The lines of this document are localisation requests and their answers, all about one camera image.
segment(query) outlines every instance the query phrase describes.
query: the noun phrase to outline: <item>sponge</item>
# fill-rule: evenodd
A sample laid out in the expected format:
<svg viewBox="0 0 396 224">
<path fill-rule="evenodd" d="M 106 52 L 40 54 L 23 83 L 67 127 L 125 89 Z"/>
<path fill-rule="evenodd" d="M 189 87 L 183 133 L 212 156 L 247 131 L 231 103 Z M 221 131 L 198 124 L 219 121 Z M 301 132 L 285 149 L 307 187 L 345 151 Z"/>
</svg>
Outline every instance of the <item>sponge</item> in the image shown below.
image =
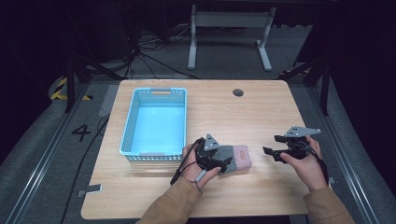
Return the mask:
<svg viewBox="0 0 396 224">
<path fill-rule="evenodd" d="M 220 146 L 213 159 L 223 161 L 230 157 L 233 160 L 227 165 L 227 169 L 222 173 L 223 175 L 237 170 L 249 169 L 252 165 L 247 146 Z"/>
</svg>

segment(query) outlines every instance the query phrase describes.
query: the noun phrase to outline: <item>forearm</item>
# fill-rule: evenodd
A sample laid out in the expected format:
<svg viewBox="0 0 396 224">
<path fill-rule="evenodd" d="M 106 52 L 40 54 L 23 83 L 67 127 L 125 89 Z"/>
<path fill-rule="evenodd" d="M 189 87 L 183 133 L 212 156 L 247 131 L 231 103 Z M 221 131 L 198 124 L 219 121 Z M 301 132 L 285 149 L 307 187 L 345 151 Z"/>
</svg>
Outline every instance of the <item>forearm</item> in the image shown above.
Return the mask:
<svg viewBox="0 0 396 224">
<path fill-rule="evenodd" d="M 317 189 L 304 196 L 312 223 L 355 223 L 343 203 L 330 188 Z"/>
<path fill-rule="evenodd" d="M 160 196 L 138 224 L 186 223 L 192 209 L 201 198 L 201 192 L 189 180 L 181 177 L 164 195 Z"/>
</svg>

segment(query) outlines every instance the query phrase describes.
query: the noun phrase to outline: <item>table surface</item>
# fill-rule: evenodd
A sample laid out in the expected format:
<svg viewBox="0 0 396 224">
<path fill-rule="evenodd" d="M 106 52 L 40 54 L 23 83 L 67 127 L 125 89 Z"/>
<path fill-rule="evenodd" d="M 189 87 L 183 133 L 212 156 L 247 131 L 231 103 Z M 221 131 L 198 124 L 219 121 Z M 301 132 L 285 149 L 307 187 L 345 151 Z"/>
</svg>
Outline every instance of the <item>table surface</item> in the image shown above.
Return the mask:
<svg viewBox="0 0 396 224">
<path fill-rule="evenodd" d="M 168 188 L 178 162 L 131 163 L 120 142 L 133 91 L 138 87 L 182 87 L 187 96 L 187 143 L 213 135 L 222 145 L 246 145 L 247 171 L 211 180 L 191 217 L 242 217 L 306 214 L 307 187 L 291 166 L 275 162 L 262 147 L 285 149 L 274 135 L 304 126 L 286 82 L 277 80 L 125 80 L 106 127 L 90 185 L 102 192 L 86 195 L 86 219 L 137 218 Z M 244 95 L 233 95 L 240 89 Z"/>
</svg>

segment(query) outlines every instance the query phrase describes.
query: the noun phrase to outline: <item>basket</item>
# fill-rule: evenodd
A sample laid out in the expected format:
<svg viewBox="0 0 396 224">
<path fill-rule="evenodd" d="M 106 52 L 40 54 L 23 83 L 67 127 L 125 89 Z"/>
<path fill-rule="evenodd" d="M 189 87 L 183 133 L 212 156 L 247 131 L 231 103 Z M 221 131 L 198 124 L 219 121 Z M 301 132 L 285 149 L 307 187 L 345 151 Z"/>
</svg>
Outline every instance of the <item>basket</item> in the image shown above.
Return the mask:
<svg viewBox="0 0 396 224">
<path fill-rule="evenodd" d="M 180 161 L 186 116 L 186 89 L 135 89 L 120 154 L 129 161 Z"/>
</svg>

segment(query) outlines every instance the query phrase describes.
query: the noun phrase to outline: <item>hand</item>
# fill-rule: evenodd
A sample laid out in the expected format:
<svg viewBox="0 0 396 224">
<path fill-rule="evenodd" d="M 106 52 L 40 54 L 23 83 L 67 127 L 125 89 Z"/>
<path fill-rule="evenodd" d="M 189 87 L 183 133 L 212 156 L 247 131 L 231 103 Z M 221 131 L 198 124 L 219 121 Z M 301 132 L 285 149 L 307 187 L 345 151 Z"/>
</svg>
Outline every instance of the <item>hand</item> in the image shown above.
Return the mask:
<svg viewBox="0 0 396 224">
<path fill-rule="evenodd" d="M 198 145 L 195 146 L 195 148 L 192 149 L 189 157 L 186 159 L 186 161 L 183 164 L 182 168 L 182 173 L 181 176 L 184 178 L 190 180 L 190 182 L 194 182 L 197 176 L 203 171 L 201 167 L 197 164 L 197 160 L 195 158 L 195 149 L 197 148 Z M 183 148 L 183 158 L 186 156 L 187 152 L 189 151 L 191 147 L 191 144 L 185 146 Z M 207 171 L 205 175 L 196 183 L 197 187 L 199 189 L 203 189 L 204 186 L 211 180 L 213 177 L 218 175 L 220 171 L 220 167 L 214 168 L 210 171 Z"/>
<path fill-rule="evenodd" d="M 306 141 L 322 159 L 319 143 L 310 136 L 306 137 Z M 300 179 L 308 186 L 310 192 L 328 187 L 317 159 L 311 154 L 302 160 L 297 160 L 284 152 L 280 154 L 280 157 L 294 168 Z"/>
</svg>

